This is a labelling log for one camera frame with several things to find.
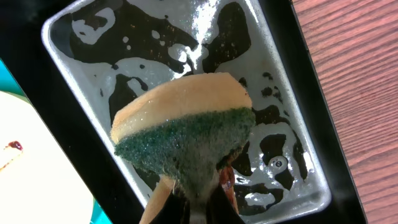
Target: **wooden surface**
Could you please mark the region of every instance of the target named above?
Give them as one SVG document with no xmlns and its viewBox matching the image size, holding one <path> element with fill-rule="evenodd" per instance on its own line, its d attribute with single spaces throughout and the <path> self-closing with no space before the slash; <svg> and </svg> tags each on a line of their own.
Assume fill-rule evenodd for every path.
<svg viewBox="0 0 398 224">
<path fill-rule="evenodd" d="M 398 223 L 398 1 L 293 3 L 369 223 Z"/>
</svg>

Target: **white cutting board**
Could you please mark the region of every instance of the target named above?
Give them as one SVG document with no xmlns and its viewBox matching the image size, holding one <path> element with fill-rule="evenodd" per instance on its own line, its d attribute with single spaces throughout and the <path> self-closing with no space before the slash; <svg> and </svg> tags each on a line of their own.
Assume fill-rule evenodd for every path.
<svg viewBox="0 0 398 224">
<path fill-rule="evenodd" d="M 0 91 L 0 149 L 23 154 L 0 170 L 0 223 L 89 224 L 93 196 L 27 102 Z"/>
</svg>

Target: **teal surface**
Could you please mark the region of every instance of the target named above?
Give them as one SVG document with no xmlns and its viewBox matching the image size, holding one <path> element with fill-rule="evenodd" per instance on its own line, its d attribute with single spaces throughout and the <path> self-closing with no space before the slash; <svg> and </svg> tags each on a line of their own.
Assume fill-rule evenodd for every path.
<svg viewBox="0 0 398 224">
<path fill-rule="evenodd" d="M 10 93 L 15 93 L 20 96 L 24 96 L 24 92 L 19 88 L 19 85 L 16 83 L 15 79 L 9 73 L 5 64 L 0 60 L 0 91 L 7 91 Z M 106 216 L 104 211 L 98 202 L 94 201 L 94 209 L 93 214 L 91 215 L 92 224 L 110 224 L 112 223 L 109 218 Z"/>
</svg>

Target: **sponge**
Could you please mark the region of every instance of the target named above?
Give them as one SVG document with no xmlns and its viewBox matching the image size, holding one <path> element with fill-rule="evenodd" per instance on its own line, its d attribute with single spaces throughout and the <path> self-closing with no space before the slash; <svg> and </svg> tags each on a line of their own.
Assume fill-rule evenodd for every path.
<svg viewBox="0 0 398 224">
<path fill-rule="evenodd" d="M 255 117 L 246 90 L 228 73 L 182 77 L 143 94 L 116 113 L 115 154 L 177 181 L 190 200 L 218 184 L 216 165 L 238 155 Z"/>
</svg>

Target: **red stain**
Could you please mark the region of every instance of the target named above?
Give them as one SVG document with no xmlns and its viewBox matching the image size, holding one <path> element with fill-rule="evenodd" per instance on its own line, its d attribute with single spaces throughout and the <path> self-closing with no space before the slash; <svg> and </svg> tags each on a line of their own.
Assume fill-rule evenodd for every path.
<svg viewBox="0 0 398 224">
<path fill-rule="evenodd" d="M 226 166 L 223 170 L 220 171 L 220 184 L 224 189 L 228 200 L 231 202 L 231 205 L 233 205 L 234 191 L 232 187 L 235 184 L 235 175 L 231 165 Z"/>
<path fill-rule="evenodd" d="M 8 146 L 19 149 L 19 150 L 23 150 L 22 145 L 18 141 L 10 142 L 10 143 L 8 143 Z"/>
</svg>

